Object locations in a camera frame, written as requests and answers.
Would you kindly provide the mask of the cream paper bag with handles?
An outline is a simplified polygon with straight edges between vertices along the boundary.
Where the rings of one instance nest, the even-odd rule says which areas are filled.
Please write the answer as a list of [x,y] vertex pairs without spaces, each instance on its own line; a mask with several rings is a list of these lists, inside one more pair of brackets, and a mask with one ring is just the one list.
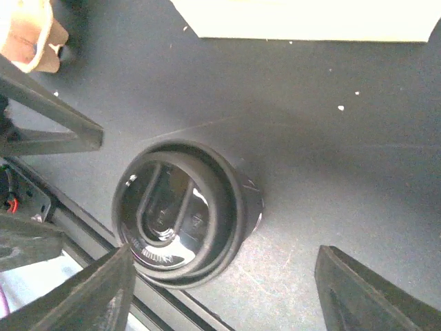
[[427,1],[173,1],[200,38],[420,42],[440,20]]

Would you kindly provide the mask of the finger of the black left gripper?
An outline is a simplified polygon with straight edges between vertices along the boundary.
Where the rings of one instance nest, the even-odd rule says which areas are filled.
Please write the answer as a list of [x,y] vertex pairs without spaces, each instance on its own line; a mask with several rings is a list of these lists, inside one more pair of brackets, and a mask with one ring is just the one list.
[[1,129],[1,156],[63,154],[99,150],[103,128],[60,100],[43,86],[1,57],[1,96],[12,99],[57,122],[67,132],[18,128]]
[[1,215],[1,271],[57,258],[65,234],[50,224]]

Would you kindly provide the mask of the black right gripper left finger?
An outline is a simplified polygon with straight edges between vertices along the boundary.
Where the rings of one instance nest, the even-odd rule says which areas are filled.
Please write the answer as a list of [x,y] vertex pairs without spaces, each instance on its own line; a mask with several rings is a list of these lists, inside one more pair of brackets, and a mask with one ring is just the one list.
[[2,330],[124,330],[136,270],[125,244],[1,320]]

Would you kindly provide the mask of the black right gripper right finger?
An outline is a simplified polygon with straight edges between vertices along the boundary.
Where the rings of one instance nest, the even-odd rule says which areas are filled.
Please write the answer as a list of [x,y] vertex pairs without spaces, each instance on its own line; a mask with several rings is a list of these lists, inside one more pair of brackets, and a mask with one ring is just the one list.
[[335,246],[320,246],[314,276],[328,330],[440,329],[439,310]]

